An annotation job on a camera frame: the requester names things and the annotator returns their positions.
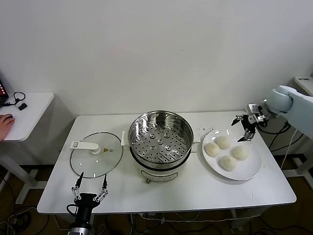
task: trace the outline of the cable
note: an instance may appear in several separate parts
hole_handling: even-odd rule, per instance
[[[48,223],[49,223],[49,220],[50,220],[50,215],[48,215],[48,219],[47,219],[47,222],[45,223],[44,227],[39,231],[37,232],[35,235],[38,235],[40,234],[43,230],[45,230],[45,228],[47,227]]]
[[[101,235],[105,229],[106,229],[106,226],[104,224],[100,224],[97,235]]]
[[[174,213],[175,213],[176,215],[178,215],[181,219],[184,219],[184,220],[187,220],[187,221],[195,220],[195,219],[199,216],[199,214],[200,214],[200,212],[198,212],[198,213],[196,214],[196,216],[193,217],[192,219],[186,219],[186,218],[182,217],[181,215],[179,215],[178,213],[176,213],[176,212],[174,212]]]
[[[17,233],[17,232],[15,232],[14,228],[13,228],[11,225],[9,225],[6,221],[1,222],[0,225],[1,225],[1,224],[6,224],[7,226],[9,226],[9,228],[11,228],[11,229],[13,230],[14,235]]]
[[[131,232],[129,233],[129,235],[133,234],[133,215],[131,214]]]
[[[58,222],[58,220],[57,220],[57,218],[56,218],[55,215],[53,215],[53,218],[54,218],[55,223],[57,224],[59,230],[61,230],[61,231],[70,231],[70,229],[61,229],[61,228],[60,228],[60,225],[59,225],[59,222]]]
[[[293,145],[293,144],[295,144],[296,142],[298,142],[298,141],[303,137],[303,135],[304,135],[304,134],[301,134],[301,136],[299,136],[299,138],[297,138],[297,139],[296,139],[294,142],[292,142],[290,145]],[[281,150],[281,149],[286,148],[286,147],[288,147],[288,146],[289,146],[289,145],[286,145],[286,146],[277,148],[277,149],[275,149],[275,150],[272,150],[271,152],[275,152],[275,151]]]
[[[148,220],[146,220],[146,227],[147,227],[147,230],[144,231],[144,233],[146,233],[146,232],[148,232],[148,231],[154,229],[154,228],[155,228],[156,226],[158,226],[159,224],[160,224],[160,221],[158,221],[154,226],[152,226],[151,228],[149,228],[149,226],[148,226]]]
[[[23,98],[21,98],[21,99],[20,99],[20,98],[16,98],[16,94],[22,94],[22,95],[23,95]],[[14,92],[13,97],[14,97],[15,103],[7,102],[7,103],[2,104],[2,106],[16,105],[18,102],[25,100],[26,95],[25,95],[25,93],[23,93],[23,92]]]
[[[204,230],[206,230],[208,227],[214,227],[216,228],[216,230],[219,232],[220,235],[223,235],[222,231],[220,230],[220,228],[214,224],[208,224],[207,226],[205,226],[203,229],[200,230],[189,230],[189,231],[179,231],[178,229],[176,229],[171,223],[166,222],[169,226],[172,227],[173,230],[175,230],[177,233],[179,234],[187,234],[187,233],[192,233],[192,232],[202,232]]]
[[[108,223],[108,216],[106,216],[106,217],[104,218],[104,221],[105,221],[105,226],[106,226],[106,228],[108,228],[108,230],[109,230],[109,232],[110,232],[111,235],[122,235],[121,232],[116,231],[116,230],[113,230],[113,229],[110,227],[110,224]]]
[[[290,124],[289,124],[288,122],[285,122],[285,126],[286,126],[286,125],[287,125],[288,127],[290,126]],[[261,129],[259,123],[258,123],[258,125],[257,125],[257,128],[258,128],[259,131],[261,131],[261,132],[263,132],[263,133],[266,133],[266,134],[269,134],[269,135],[277,135],[277,134],[285,133],[286,131],[288,131],[288,130],[290,129],[290,127],[289,127],[288,129],[284,130],[284,131],[279,131],[279,132],[267,132],[267,131]]]
[[[70,209],[69,209],[70,207],[76,207],[75,213],[73,213],[73,212],[70,211]],[[68,204],[68,205],[67,205],[67,212],[70,213],[72,216],[75,217],[75,216],[76,216],[76,212],[77,212],[77,205],[75,205],[75,204]]]
[[[20,212],[20,213],[17,213],[16,214],[16,218],[18,219],[19,218],[19,215],[23,215],[24,213],[26,213],[26,212],[28,212],[29,210],[31,210],[31,209],[35,209],[36,210],[36,207],[33,207],[33,206],[29,206],[29,208],[28,209],[26,209],[25,211],[22,211],[22,212]],[[29,224],[30,224],[30,222],[31,222],[31,215],[30,215],[30,213],[28,213],[28,216],[29,216],[29,220],[28,221],[23,221],[23,223],[21,224],[21,225],[17,225],[17,223],[16,224],[14,224],[13,226],[12,226],[12,228],[14,229],[14,231],[16,231],[16,232],[22,232],[22,231],[24,231],[28,226],[29,226]],[[9,217],[8,217],[8,219],[7,219],[7,224],[10,224],[10,218],[12,218],[13,217],[13,215],[10,215]]]
[[[134,229],[135,229],[135,230],[136,230],[136,232],[138,232],[138,233],[141,233],[141,234],[147,235],[147,233],[145,233],[145,232],[141,232],[141,231],[139,231],[139,230],[137,229],[137,227],[136,227],[136,221],[137,221],[137,214],[135,214]]]
[[[283,165],[284,165],[284,162],[285,162],[285,160],[286,160],[286,157],[287,157],[287,154],[288,154],[288,152],[289,152],[289,149],[290,149],[290,146],[291,146],[291,142],[292,142],[292,139],[293,139],[293,137],[294,137],[295,133],[297,133],[297,130],[295,130],[295,131],[294,131],[294,133],[293,133],[293,135],[292,135],[292,137],[291,137],[291,139],[290,139],[290,143],[289,143],[289,146],[288,146],[287,152],[286,152],[286,154],[285,154],[285,157],[284,157],[283,163],[282,163],[282,165],[280,166],[280,169],[283,169]]]
[[[140,216],[141,216],[141,218],[147,219],[147,220],[158,220],[158,221],[165,221],[165,222],[185,222],[185,223],[194,223],[194,222],[197,222],[197,223],[203,223],[203,222],[223,222],[223,221],[226,221],[226,220],[237,220],[237,219],[250,219],[250,218],[259,217],[260,215],[261,215],[261,214],[254,215],[254,216],[251,216],[251,217],[228,218],[228,219],[222,219],[222,220],[200,220],[200,221],[152,219],[152,218],[145,218],[145,217],[143,217],[142,214],[141,214]]]
[[[291,128],[291,126],[288,123],[285,123],[285,125],[283,126],[283,128],[276,134],[276,136],[273,138],[272,142],[269,145],[269,149],[272,147],[272,145],[274,144],[274,141],[277,139],[277,137],[282,134],[285,133],[286,131],[288,131]]]
[[[22,94],[24,97],[22,98],[22,99],[20,99],[20,98],[16,98],[16,94]],[[25,93],[23,93],[23,92],[14,92],[13,93],[13,97],[14,97],[14,99],[15,99],[15,101],[18,99],[19,101],[22,101],[22,100],[25,100],[25,98],[26,98],[26,95],[25,95]]]
[[[5,178],[0,174],[2,180],[5,182],[6,185],[8,185],[8,187],[10,188],[11,194],[12,194],[12,198],[13,198],[13,213],[14,213],[14,218],[16,218],[16,208],[15,208],[15,196],[13,193],[13,190],[11,188],[11,186],[9,185],[9,183],[5,180]]]
[[[261,217],[259,217],[259,218],[267,227],[269,227],[272,230],[282,231],[282,230],[287,230],[287,229],[291,229],[291,228],[298,228],[298,229],[302,229],[302,230],[306,231],[308,234],[313,235],[313,233],[311,231],[309,231],[308,229],[306,229],[304,227],[298,226],[298,225],[291,225],[291,226],[288,226],[285,228],[274,228],[271,225],[269,225],[267,222],[265,222]]]

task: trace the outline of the white desk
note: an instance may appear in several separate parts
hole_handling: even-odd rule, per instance
[[[4,141],[21,142],[27,139],[53,98],[54,94],[51,92],[26,93],[26,109],[20,111],[14,105],[1,107],[0,114],[12,114],[15,118],[15,123]],[[10,94],[8,102],[14,103],[12,94]],[[4,152],[5,151],[1,151],[0,154],[0,165],[8,170],[8,173],[4,178],[7,180],[11,172],[25,182],[16,200],[17,204],[22,204],[30,189],[44,189],[46,181],[36,181],[34,177],[36,176],[38,170],[32,170],[30,174],[28,174],[9,156],[4,154]]]
[[[200,136],[209,128],[230,128],[242,112],[184,113],[182,115]],[[72,141],[107,131],[121,137],[138,115],[80,116],[69,133],[37,210],[40,213],[67,213],[73,203],[71,187],[78,176],[71,170],[69,148]],[[244,133],[242,125],[231,127]],[[129,151],[124,150],[117,167],[108,174],[109,194],[94,213],[168,212],[245,207],[268,207],[293,203],[296,196],[259,133],[254,144],[262,156],[259,174],[248,181],[232,181],[215,173],[199,153],[192,153],[182,174],[167,183],[143,183]],[[103,177],[83,179],[80,192],[98,193]]]

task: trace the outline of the floor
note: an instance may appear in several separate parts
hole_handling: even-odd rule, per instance
[[[284,169],[292,169],[295,168],[293,162],[291,160],[287,160],[285,163]],[[49,178],[50,173],[52,172],[51,168],[40,169],[37,180],[47,180]],[[0,168],[1,175],[5,175],[6,171],[3,168]],[[290,228],[287,230],[279,231],[275,230],[274,233],[268,230],[261,230],[263,233],[257,233],[261,228],[268,227],[259,219],[255,218],[252,220],[251,224],[247,224],[243,227],[243,231],[231,230],[230,221],[224,222],[203,222],[203,223],[177,223],[172,222],[171,225],[179,230],[181,233],[185,233],[190,230],[203,230],[202,232],[190,232],[188,234],[210,234],[210,235],[308,235],[313,234],[313,223],[312,223],[312,212],[313,212],[313,190],[309,188],[306,184],[305,180],[302,178],[292,178],[288,179],[291,187],[295,191],[297,195],[297,202],[291,205],[283,205],[272,207],[267,210],[263,215],[262,219],[268,223],[270,226],[275,228],[284,228],[290,225],[302,226],[309,230],[308,233],[299,228]],[[19,191],[21,190],[23,183],[15,176],[11,176],[8,180],[15,197],[17,197]],[[25,203],[23,205],[16,205],[17,212],[22,212],[26,210],[27,206],[36,207],[37,203],[42,194],[42,190],[32,190],[28,195]],[[0,193],[0,223],[1,221],[7,220],[8,216],[13,212],[13,203],[12,203],[12,195],[8,186],[5,186],[2,192]],[[37,234],[48,221],[47,227],[40,233],[41,235],[66,235],[67,231],[60,231],[56,225],[54,217],[48,215],[42,215],[37,213],[36,210],[31,209],[31,222],[29,226],[22,232],[19,232],[20,235],[35,235]],[[196,212],[184,212],[179,213],[186,219],[193,218],[197,215]],[[181,220],[181,218],[175,213],[165,213],[166,220]],[[156,215],[149,215],[149,218],[161,218],[162,214],[157,213]],[[228,210],[224,211],[202,211],[197,220],[222,220],[225,218],[231,218],[231,213]],[[57,218],[61,229],[69,228],[69,224],[62,220],[61,218]],[[98,228],[101,224],[106,224],[106,229],[102,233],[103,235],[128,235],[131,233],[131,224],[130,224],[130,216],[126,214],[118,214],[118,215],[98,215],[95,216],[94,219],[94,227],[96,229],[96,233],[98,233]],[[153,227],[157,221],[149,220],[146,221],[142,219],[139,215],[133,215],[133,223],[136,220],[136,229],[138,231],[145,231],[147,227]],[[3,232],[5,229],[5,224],[0,225],[0,234],[6,234]],[[158,234],[180,234],[176,232],[168,223],[158,224],[153,230],[146,232],[146,234],[150,235],[158,235]]]

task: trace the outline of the table leg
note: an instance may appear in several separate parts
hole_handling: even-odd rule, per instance
[[[309,169],[313,167],[313,158],[307,159],[304,163],[302,163],[299,158],[293,158],[293,161],[298,168],[293,170],[283,170],[285,177],[304,177],[311,189],[313,189],[313,177],[309,173]]]
[[[8,172],[5,174],[5,176],[4,176],[5,181],[8,181],[10,175],[11,175],[11,172],[10,172],[10,171],[8,171]],[[5,181],[2,180],[1,183],[0,183],[0,192],[2,191],[3,187],[5,186]]]
[[[3,154],[0,156],[0,164],[23,182],[36,186],[37,181],[34,179],[34,177],[28,174],[23,168],[21,168],[7,155]]]
[[[231,222],[231,227],[233,229],[239,229],[241,226],[243,226],[245,223],[249,222],[252,220],[254,217],[257,215],[261,215],[263,212],[265,212],[268,208],[270,207],[255,207],[255,208],[250,208],[247,209],[244,213],[242,213],[238,218],[247,218],[247,219],[237,219]]]
[[[47,181],[35,180],[38,170],[31,170],[30,174],[28,174],[15,161],[5,154],[0,156],[0,165],[25,182],[19,196],[16,199],[16,204],[23,204],[31,189],[44,189],[47,184]]]

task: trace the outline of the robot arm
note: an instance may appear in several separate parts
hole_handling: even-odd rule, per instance
[[[258,124],[266,126],[267,121],[278,116],[284,117],[290,125],[313,139],[313,97],[303,95],[296,89],[279,86],[273,89],[261,104],[249,104],[248,115],[237,116],[232,125],[241,121],[245,130],[239,141],[253,138]]]
[[[266,104],[272,113],[284,117],[291,126],[313,139],[313,97],[279,86],[270,92]]]

